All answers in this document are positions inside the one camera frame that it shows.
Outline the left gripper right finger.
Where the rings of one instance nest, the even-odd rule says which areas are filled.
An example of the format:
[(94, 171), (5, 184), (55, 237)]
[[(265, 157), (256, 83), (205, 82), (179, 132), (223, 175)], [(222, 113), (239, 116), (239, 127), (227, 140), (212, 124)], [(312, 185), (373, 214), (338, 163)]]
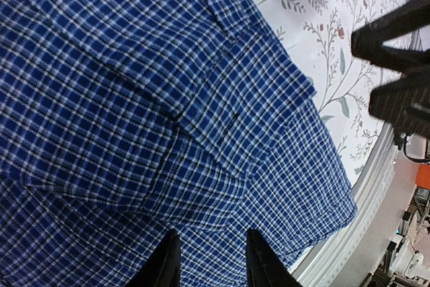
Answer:
[(246, 265), (247, 286), (302, 287), (257, 229), (247, 230)]

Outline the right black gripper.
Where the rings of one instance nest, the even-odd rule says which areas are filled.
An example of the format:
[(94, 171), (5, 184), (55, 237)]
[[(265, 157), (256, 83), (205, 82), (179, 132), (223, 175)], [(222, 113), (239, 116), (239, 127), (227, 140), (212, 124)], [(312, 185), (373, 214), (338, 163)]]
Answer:
[(429, 0), (408, 0), (351, 34), (351, 53), (372, 65), (410, 72), (372, 90), (368, 112), (400, 132), (429, 139), (429, 51), (384, 43), (429, 25)]

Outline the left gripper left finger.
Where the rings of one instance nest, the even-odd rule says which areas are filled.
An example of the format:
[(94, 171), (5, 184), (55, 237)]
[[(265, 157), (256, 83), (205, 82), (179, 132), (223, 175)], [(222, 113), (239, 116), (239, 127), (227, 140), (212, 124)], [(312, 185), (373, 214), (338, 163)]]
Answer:
[(140, 271), (127, 283), (129, 287), (179, 286), (181, 241), (175, 229), (169, 230)]

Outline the blue plaid long sleeve shirt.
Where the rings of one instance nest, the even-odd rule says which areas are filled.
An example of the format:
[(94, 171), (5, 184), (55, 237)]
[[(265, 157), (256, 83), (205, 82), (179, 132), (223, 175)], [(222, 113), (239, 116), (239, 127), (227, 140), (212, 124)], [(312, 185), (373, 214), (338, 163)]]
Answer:
[(244, 286), (354, 219), (332, 138), (252, 0), (1, 0), (1, 285)]

